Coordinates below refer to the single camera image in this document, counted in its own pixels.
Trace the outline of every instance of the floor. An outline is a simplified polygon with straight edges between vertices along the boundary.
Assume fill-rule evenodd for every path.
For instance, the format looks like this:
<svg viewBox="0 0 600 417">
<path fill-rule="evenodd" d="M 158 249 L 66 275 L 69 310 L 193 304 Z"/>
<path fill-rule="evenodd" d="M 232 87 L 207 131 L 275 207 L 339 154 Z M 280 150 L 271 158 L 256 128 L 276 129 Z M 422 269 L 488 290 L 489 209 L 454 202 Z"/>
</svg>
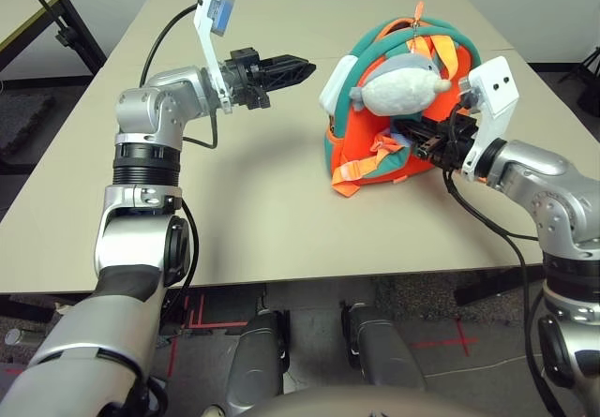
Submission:
<svg viewBox="0 0 600 417">
<path fill-rule="evenodd" d="M 600 119 L 577 108 L 580 84 L 574 80 L 558 84 L 561 73 L 540 76 L 600 141 Z M 39 160 L 83 90 L 83 87 L 52 88 L 57 98 L 52 115 L 22 150 L 7 160 Z M 14 92 L 4 91 L 4 94 L 11 93 Z M 25 180 L 24 176 L 0 177 L 0 219 Z M 402 296 L 390 292 L 417 289 L 422 292 Z M 437 278 L 434 287 L 434 281 L 425 276 L 341 278 L 267 285 L 265 304 L 273 309 L 288 309 L 291 313 L 292 359 L 290 371 L 284 377 L 285 392 L 363 382 L 360 371 L 352 369 L 347 362 L 339 321 L 340 302 L 362 301 L 377 303 L 394 317 L 427 377 L 431 392 L 489 415 L 547 415 L 522 358 L 521 292 L 495 297 L 477 306 L 463 308 L 457 314 L 455 309 L 450 310 L 444 304 L 440 290 L 445 294 L 451 291 L 443 278 Z M 403 303 L 402 309 L 394 303 Z M 22 320 L 0 319 L 0 334 L 12 327 L 45 329 L 43 325 L 30 326 Z M 171 402 L 168 416 L 200 416 L 206 406 L 223 403 L 236 341 L 235 335 L 215 331 L 211 335 L 182 335 L 177 339 L 176 350 L 173 350 L 173 344 L 157 349 L 153 371 L 168 378 Z M 32 350 L 0 346 L 0 362 L 26 364 L 32 353 Z M 556 393 L 567 415 L 582 415 L 578 402 L 570 393 L 564 390 Z"/>
</svg>

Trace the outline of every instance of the gray carpet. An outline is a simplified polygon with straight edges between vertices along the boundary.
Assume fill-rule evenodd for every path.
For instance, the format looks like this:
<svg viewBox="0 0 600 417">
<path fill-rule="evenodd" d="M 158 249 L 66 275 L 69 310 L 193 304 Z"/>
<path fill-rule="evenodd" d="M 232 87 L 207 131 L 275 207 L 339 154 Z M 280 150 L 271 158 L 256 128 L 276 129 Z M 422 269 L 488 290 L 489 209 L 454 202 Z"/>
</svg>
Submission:
<svg viewBox="0 0 600 417">
<path fill-rule="evenodd" d="M 523 291 L 508 292 L 457 306 L 454 289 L 477 282 L 475 272 L 382 276 L 375 280 L 376 305 L 396 321 L 461 319 L 484 324 L 520 326 L 523 322 Z M 531 285 L 533 299 L 541 287 Z"/>
<path fill-rule="evenodd" d="M 86 86 L 57 86 L 30 88 L 20 90 L 4 89 L 0 93 L 0 117 L 7 113 L 2 103 L 5 99 L 11 100 L 12 97 L 23 97 L 21 103 L 26 99 L 31 99 L 31 103 L 24 105 L 22 110 L 17 110 L 15 115 L 26 115 L 35 108 L 35 103 L 39 102 L 41 97 L 53 97 L 54 105 L 43 118 L 38 119 L 38 125 L 35 128 L 22 131 L 22 138 L 19 141 L 13 140 L 12 153 L 3 155 L 2 159 L 12 164 L 37 163 L 61 125 L 67 120 L 68 115 L 75 107 L 80 97 L 85 92 Z M 27 180 L 26 175 L 0 176 L 0 220 L 4 217 L 8 207 L 17 197 L 17 194 Z"/>
<path fill-rule="evenodd" d="M 585 82 L 577 77 L 570 77 L 564 82 L 559 82 L 564 75 L 562 72 L 541 72 L 538 75 L 552 89 L 552 92 L 571 109 L 579 121 L 588 128 L 588 131 L 600 141 L 600 117 L 583 111 L 578 105 L 579 97 L 586 89 Z"/>
<path fill-rule="evenodd" d="M 45 296 L 16 294 L 11 296 L 11 300 L 20 303 L 26 303 L 28 305 L 36 305 L 54 309 L 53 300 Z M 8 330 L 12 328 L 19 328 L 22 330 L 48 334 L 54 325 L 60 320 L 60 317 L 61 316 L 58 313 L 54 313 L 50 323 L 37 323 L 30 320 L 10 319 L 7 317 L 0 318 L 0 337 L 2 340 L 2 345 L 0 345 L 0 363 L 26 365 L 36 352 L 36 348 L 5 345 L 4 338 Z"/>
<path fill-rule="evenodd" d="M 50 94 L 0 95 L 0 154 L 15 152 L 55 103 Z"/>
</svg>

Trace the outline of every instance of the table leg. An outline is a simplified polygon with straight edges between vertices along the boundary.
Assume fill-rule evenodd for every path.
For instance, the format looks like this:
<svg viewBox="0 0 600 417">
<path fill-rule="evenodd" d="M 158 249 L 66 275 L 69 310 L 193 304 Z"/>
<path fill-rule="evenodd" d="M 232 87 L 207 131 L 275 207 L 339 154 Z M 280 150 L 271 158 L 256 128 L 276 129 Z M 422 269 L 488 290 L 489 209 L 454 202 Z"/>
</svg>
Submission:
<svg viewBox="0 0 600 417">
<path fill-rule="evenodd" d="M 532 265 L 527 267 L 527 273 L 530 283 L 546 277 L 544 268 L 541 265 Z M 513 267 L 500 271 L 487 278 L 481 278 L 477 283 L 455 289 L 454 299 L 458 306 L 469 305 L 477 300 L 493 297 L 502 292 L 519 288 L 523 285 L 522 272 L 520 267 Z"/>
<path fill-rule="evenodd" d="M 29 175 L 37 164 L 8 164 L 0 158 L 0 175 Z"/>
<path fill-rule="evenodd" d="M 85 25 L 82 17 L 77 12 L 77 9 L 73 6 L 70 0 L 59 0 L 57 2 L 59 13 L 68 27 L 75 30 L 77 33 L 77 42 L 81 44 L 82 49 L 87 55 L 89 60 L 84 59 L 81 53 L 79 53 L 82 60 L 87 64 L 88 68 L 94 75 L 98 73 L 100 68 L 106 63 L 106 54 L 102 51 L 94 36 Z"/>
<path fill-rule="evenodd" d="M 54 310 L 48 307 L 13 302 L 9 295 L 0 295 L 0 316 L 48 323 L 53 315 Z"/>
</svg>

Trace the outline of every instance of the table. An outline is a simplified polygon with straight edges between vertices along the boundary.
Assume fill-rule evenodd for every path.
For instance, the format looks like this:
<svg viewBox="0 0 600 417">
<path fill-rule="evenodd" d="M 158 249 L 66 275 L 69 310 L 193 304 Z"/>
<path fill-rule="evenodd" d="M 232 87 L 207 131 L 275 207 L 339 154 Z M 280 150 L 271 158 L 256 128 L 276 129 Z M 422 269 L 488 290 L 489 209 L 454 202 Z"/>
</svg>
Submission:
<svg viewBox="0 0 600 417">
<path fill-rule="evenodd" d="M 106 61 L 106 55 L 70 0 L 46 0 L 75 35 L 77 53 L 93 74 Z M 52 16 L 38 0 L 0 0 L 0 70 L 53 23 Z M 8 164 L 0 159 L 0 175 L 29 174 L 35 164 Z"/>
<path fill-rule="evenodd" d="M 185 146 L 180 185 L 199 225 L 200 266 L 192 285 L 325 276 L 436 272 L 517 264 L 498 236 L 462 210 L 430 171 L 399 185 L 362 188 L 344 199 L 323 159 L 327 118 L 317 97 L 338 58 L 370 27 L 411 14 L 417 0 L 236 0 L 217 55 L 253 46 L 262 57 L 289 53 L 317 71 L 271 94 L 272 108 L 219 116 L 216 151 Z M 103 189 L 112 180 L 114 103 L 135 87 L 156 34 L 194 0 L 148 0 L 69 116 L 0 223 L 0 292 L 80 291 L 96 284 L 93 253 Z M 426 14 L 452 22 L 488 60 L 504 55 L 521 100 L 507 138 L 571 159 L 600 176 L 595 139 L 468 0 L 425 0 Z M 190 64 L 202 52 L 190 20 L 157 53 L 150 74 Z M 208 140 L 208 119 L 186 133 Z M 533 233 L 527 213 L 481 184 L 458 182 L 465 197 L 511 231 Z M 527 262 L 535 243 L 519 242 Z"/>
</svg>

